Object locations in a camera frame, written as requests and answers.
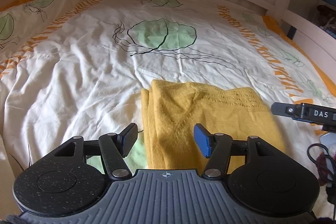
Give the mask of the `mustard yellow knit garment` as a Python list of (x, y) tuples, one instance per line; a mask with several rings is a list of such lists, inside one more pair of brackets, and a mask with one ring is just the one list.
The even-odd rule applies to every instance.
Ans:
[(251, 88), (223, 90), (199, 83), (153, 80), (141, 91), (143, 135), (150, 169), (197, 169), (207, 159), (194, 141), (198, 123), (210, 133), (246, 140), (256, 135), (286, 152), (269, 108)]

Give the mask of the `white leaf-print duvet cover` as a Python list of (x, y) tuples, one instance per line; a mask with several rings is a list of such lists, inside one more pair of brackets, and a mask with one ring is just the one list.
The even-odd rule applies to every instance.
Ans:
[[(335, 88), (269, 16), (209, 0), (33, 0), (1, 12), (1, 216), (14, 179), (79, 135), (139, 127), (127, 157), (149, 168), (141, 91), (153, 80), (251, 88), (274, 102), (335, 106)], [(318, 126), (273, 116), (286, 153), (315, 171)]]

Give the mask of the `dark clutter behind bed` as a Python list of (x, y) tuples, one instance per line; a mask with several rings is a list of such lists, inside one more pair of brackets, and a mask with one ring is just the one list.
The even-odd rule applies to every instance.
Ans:
[(318, 5), (317, 12), (314, 24), (333, 38), (336, 38), (335, 10), (327, 5)]

